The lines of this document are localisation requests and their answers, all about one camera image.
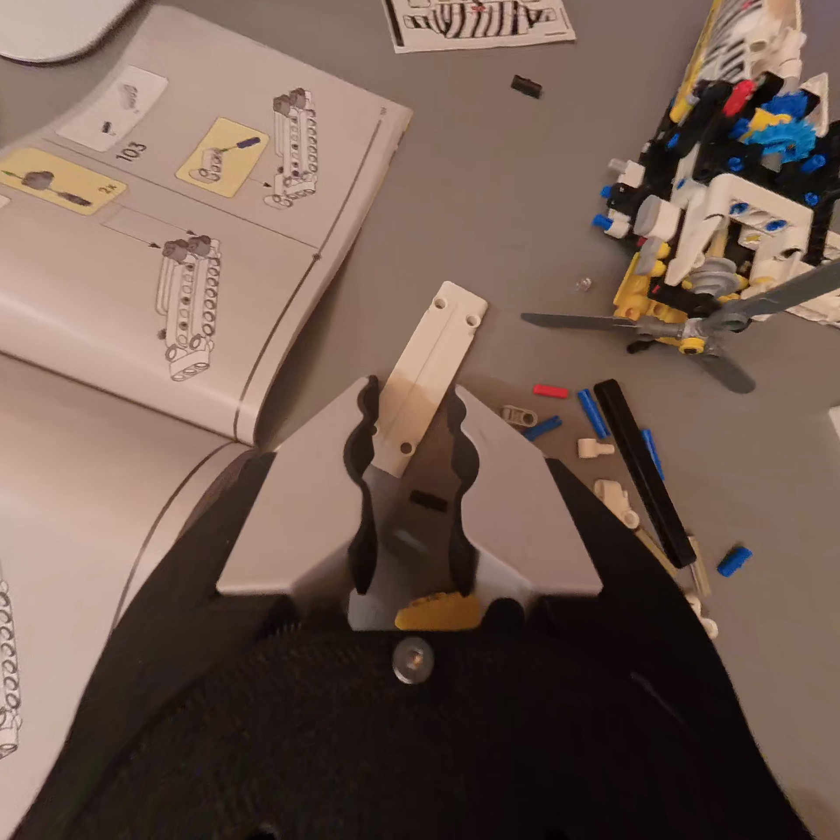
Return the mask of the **lego helicopter model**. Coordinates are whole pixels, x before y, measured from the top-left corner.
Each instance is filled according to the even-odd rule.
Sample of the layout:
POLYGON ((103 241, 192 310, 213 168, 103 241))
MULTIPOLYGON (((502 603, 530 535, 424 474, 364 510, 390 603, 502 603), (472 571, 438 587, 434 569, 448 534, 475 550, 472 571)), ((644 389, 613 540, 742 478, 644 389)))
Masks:
POLYGON ((613 315, 521 320, 668 345, 736 394, 755 382, 721 336, 793 310, 838 326, 838 121, 805 41, 801 2, 713 2, 654 135, 609 164, 592 223, 633 246, 613 315))

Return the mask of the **lego instruction booklet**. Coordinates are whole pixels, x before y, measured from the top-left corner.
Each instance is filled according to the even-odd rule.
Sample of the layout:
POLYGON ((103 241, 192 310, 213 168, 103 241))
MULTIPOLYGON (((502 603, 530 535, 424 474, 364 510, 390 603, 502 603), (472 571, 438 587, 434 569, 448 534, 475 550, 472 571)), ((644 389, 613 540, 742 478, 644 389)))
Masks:
POLYGON ((178 7, 2 148, 2 838, 352 249, 410 108, 178 7))

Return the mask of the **white lego pin connector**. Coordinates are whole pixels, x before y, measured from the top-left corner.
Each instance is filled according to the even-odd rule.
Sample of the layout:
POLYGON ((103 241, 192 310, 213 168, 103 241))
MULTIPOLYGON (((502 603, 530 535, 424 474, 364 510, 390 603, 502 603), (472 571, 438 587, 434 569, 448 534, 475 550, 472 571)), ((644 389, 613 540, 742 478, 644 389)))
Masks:
POLYGON ((704 612, 705 608, 702 600, 694 592, 685 591, 683 595, 697 620, 703 626, 710 641, 715 641, 719 635, 719 627, 717 622, 704 612))

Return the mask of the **tan lego axle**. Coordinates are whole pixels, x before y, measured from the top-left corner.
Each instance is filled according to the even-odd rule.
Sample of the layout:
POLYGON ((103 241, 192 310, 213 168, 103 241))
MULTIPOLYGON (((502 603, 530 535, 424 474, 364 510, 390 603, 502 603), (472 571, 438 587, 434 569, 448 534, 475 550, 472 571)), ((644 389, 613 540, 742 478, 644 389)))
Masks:
MULTIPOLYGON (((646 547, 656 560, 662 565, 668 575, 677 581, 677 568, 668 560, 664 551, 659 547, 655 538, 644 528, 640 527, 633 531, 637 539, 646 547)), ((695 553, 695 561, 686 567, 686 570, 691 575, 692 591, 700 598, 707 599, 711 595, 711 584, 707 573, 706 565, 700 553, 700 546, 695 534, 691 531, 686 532, 688 541, 692 550, 695 553)))

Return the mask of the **long black lego beam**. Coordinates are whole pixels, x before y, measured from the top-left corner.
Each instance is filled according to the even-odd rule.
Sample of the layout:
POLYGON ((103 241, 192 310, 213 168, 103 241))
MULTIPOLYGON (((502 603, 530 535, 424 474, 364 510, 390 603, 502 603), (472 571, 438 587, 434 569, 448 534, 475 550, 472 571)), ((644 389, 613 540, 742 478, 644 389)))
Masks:
POLYGON ((594 394, 662 550, 675 568, 687 568, 697 555, 621 386, 615 380, 601 381, 595 384, 594 394))

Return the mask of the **zebra striped sticker sheet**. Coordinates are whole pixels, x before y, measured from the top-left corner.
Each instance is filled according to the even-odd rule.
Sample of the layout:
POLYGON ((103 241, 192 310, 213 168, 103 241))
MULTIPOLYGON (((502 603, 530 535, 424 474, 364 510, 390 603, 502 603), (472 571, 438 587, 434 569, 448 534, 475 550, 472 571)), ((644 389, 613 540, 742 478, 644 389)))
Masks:
POLYGON ((384 1, 398 54, 573 43, 561 1, 384 1))

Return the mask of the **white lego panel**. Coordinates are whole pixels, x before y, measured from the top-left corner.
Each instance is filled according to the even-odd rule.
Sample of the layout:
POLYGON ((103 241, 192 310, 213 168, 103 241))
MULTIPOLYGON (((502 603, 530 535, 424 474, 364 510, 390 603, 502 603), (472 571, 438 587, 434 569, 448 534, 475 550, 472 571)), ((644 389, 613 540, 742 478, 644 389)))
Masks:
POLYGON ((438 289, 384 384, 372 465, 401 478, 451 386, 488 309, 455 283, 438 289))

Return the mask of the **large white lego connector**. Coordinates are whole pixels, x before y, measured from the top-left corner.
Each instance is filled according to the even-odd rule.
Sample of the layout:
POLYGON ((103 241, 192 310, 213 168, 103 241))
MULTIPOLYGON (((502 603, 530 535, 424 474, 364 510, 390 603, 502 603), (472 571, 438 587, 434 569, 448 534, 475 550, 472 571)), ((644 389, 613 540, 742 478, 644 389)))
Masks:
POLYGON ((597 479, 592 488, 596 498, 628 529, 636 531, 641 521, 632 508, 628 492, 616 480, 597 479))

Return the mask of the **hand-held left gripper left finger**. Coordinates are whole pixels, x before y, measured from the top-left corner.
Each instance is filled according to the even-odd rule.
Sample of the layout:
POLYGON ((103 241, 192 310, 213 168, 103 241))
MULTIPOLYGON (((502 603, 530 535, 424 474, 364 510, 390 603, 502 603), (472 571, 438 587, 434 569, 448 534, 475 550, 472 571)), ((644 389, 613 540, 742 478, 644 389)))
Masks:
POLYGON ((369 591, 379 552, 364 479, 379 406, 378 378, 362 376, 274 449, 218 595, 277 596, 298 623, 353 630, 350 597, 369 591))

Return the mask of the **yellow lego piece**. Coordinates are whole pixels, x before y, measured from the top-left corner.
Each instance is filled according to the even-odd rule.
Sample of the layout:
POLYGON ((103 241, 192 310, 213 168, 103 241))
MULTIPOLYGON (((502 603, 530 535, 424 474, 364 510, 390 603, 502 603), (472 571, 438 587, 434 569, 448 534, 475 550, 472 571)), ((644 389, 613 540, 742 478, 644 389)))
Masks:
POLYGON ((483 617, 474 595, 436 593, 418 598, 398 611, 396 629, 408 632, 458 632, 477 628, 483 617))

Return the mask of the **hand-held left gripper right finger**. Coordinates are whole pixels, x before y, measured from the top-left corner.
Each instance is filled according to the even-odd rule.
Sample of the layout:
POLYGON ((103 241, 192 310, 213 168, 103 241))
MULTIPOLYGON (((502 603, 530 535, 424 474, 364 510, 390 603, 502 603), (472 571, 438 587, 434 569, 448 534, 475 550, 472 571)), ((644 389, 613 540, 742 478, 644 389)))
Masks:
POLYGON ((603 583, 547 459, 462 385, 447 401, 458 488, 448 541, 456 591, 511 599, 599 595, 603 583))

